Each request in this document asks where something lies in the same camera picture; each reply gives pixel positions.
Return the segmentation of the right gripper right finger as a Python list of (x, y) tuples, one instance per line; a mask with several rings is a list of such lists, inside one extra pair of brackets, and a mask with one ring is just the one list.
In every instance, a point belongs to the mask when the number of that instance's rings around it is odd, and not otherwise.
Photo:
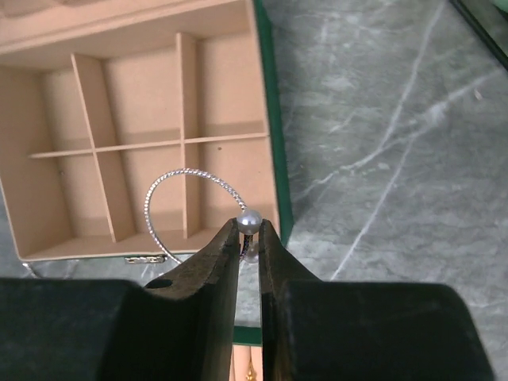
[(266, 380), (492, 380), (464, 300), (440, 283), (320, 280), (259, 232)]

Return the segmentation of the green jewelry box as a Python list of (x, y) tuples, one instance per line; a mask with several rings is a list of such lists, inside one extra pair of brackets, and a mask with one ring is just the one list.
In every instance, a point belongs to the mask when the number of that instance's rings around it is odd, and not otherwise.
[[(1, 188), (21, 260), (156, 262), (144, 200), (189, 167), (293, 226), (271, 23), (259, 1), (4, 1)], [(183, 228), (183, 181), (202, 227)], [(206, 245), (238, 205), (178, 175), (151, 215), (174, 253)]]

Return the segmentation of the green jewelry tray insert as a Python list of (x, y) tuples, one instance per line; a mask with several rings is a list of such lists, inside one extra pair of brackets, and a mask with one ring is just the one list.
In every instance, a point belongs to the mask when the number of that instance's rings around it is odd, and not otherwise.
[(263, 381), (262, 348), (260, 328), (235, 326), (229, 380)]

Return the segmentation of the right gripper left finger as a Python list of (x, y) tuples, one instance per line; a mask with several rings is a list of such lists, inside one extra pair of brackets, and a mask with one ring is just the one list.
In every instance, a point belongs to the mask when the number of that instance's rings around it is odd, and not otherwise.
[(120, 279), (3, 279), (4, 380), (226, 380), (239, 229), (145, 287)]

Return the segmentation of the silver pearl bangle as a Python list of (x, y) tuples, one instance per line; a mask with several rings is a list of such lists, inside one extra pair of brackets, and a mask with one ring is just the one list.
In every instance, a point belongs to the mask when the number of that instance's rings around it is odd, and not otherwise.
[[(225, 180), (213, 175), (207, 171), (199, 170), (196, 168), (183, 167), (179, 169), (175, 169), (169, 171), (159, 178), (157, 178), (152, 185), (148, 188), (148, 191), (145, 195), (144, 200), (144, 219), (146, 221), (146, 225), (148, 227), (148, 233), (155, 241), (156, 245), (161, 249), (164, 254), (165, 260), (172, 260), (176, 264), (181, 264), (182, 261), (178, 259), (165, 245), (165, 243), (160, 239), (152, 221), (151, 215), (151, 204), (152, 197), (155, 194), (155, 191), (158, 186), (160, 186), (163, 181), (170, 179), (171, 177), (175, 177), (177, 175), (185, 175), (185, 176), (195, 176), (205, 180), (208, 180), (212, 183), (217, 184), (221, 189), (226, 191), (230, 197), (233, 198), (234, 202), (238, 205), (241, 212), (239, 216), (236, 218), (237, 223), (239, 224), (240, 233), (244, 235), (244, 243), (243, 248), (241, 249), (240, 259), (244, 259), (245, 255), (248, 252), (248, 248), (251, 246), (251, 242), (253, 236), (256, 235), (260, 231), (261, 223), (263, 222), (263, 218), (257, 210), (249, 209), (247, 204), (243, 200), (243, 198), (239, 195), (239, 193), (231, 187)], [(183, 181), (183, 194), (184, 194), (184, 204), (183, 204), (183, 228), (184, 228), (184, 236), (190, 237), (195, 234), (202, 227), (202, 215), (201, 215), (201, 206), (202, 201), (200, 196), (198, 195), (199, 189), (199, 181), (192, 180), (187, 182)]]
[(22, 266), (26, 269), (26, 271), (35, 279), (43, 279), (44, 276), (39, 274), (29, 263), (23, 262)]

